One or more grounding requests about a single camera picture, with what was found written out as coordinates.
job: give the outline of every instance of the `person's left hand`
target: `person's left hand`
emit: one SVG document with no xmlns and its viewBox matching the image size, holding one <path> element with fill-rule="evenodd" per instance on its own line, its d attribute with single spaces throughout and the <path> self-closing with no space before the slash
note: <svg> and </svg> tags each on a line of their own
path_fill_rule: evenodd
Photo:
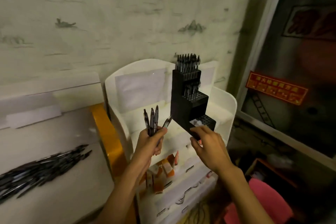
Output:
<svg viewBox="0 0 336 224">
<path fill-rule="evenodd" d="M 149 137 L 147 129 L 140 132 L 138 143 L 136 145 L 131 165 L 139 171 L 141 178 L 151 165 L 152 156 L 161 153 L 163 136 L 167 133 L 166 128 L 157 127 L 159 130 Z"/>
</svg>

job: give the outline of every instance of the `pink chair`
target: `pink chair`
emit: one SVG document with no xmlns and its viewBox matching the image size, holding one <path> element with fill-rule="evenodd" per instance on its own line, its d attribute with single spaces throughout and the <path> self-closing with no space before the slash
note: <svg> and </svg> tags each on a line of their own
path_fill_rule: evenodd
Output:
<svg viewBox="0 0 336 224">
<path fill-rule="evenodd" d="M 258 179 L 252 178 L 249 185 L 265 211 L 272 218 L 275 224 L 285 224 L 294 216 L 292 209 L 282 196 L 271 188 L 268 184 Z M 236 206 L 231 203 L 226 208 L 224 216 L 226 224 L 240 224 Z"/>
</svg>

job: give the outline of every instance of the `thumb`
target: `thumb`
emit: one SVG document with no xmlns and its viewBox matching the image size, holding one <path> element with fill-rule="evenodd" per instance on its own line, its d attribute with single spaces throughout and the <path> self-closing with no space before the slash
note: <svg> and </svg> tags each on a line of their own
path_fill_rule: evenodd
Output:
<svg viewBox="0 0 336 224">
<path fill-rule="evenodd" d="M 167 131 L 168 130 L 166 128 L 158 130 L 152 137 L 150 137 L 151 144 L 153 143 L 156 145 L 161 137 L 163 137 L 167 133 Z"/>
<path fill-rule="evenodd" d="M 194 137 L 190 138 L 191 145 L 195 149 L 197 155 L 202 159 L 204 149 L 198 144 Z"/>
</svg>

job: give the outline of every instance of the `forearm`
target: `forearm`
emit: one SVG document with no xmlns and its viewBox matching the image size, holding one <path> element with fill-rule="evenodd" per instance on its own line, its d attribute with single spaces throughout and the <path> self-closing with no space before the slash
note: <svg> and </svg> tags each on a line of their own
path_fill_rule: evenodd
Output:
<svg viewBox="0 0 336 224">
<path fill-rule="evenodd" d="M 95 224 L 123 224 L 138 184 L 139 170 L 129 165 L 114 187 Z"/>
<path fill-rule="evenodd" d="M 236 206 L 242 224 L 274 224 L 238 167 L 221 170 L 219 176 Z"/>
</svg>

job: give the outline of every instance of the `hand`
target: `hand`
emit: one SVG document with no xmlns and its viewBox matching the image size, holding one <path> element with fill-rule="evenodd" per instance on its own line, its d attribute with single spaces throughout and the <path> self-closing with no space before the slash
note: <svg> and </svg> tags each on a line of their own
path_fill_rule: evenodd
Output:
<svg viewBox="0 0 336 224">
<path fill-rule="evenodd" d="M 147 129 L 140 132 L 130 165 L 139 172 L 141 178 L 151 165 L 152 156 L 161 153 L 163 136 L 167 133 L 166 128 L 157 127 L 159 130 L 149 137 Z"/>
<path fill-rule="evenodd" d="M 234 167 L 220 134 L 213 132 L 207 126 L 195 127 L 190 130 L 197 133 L 202 140 L 203 147 L 194 137 L 190 138 L 192 147 L 209 169 L 219 175 L 221 170 Z"/>
</svg>

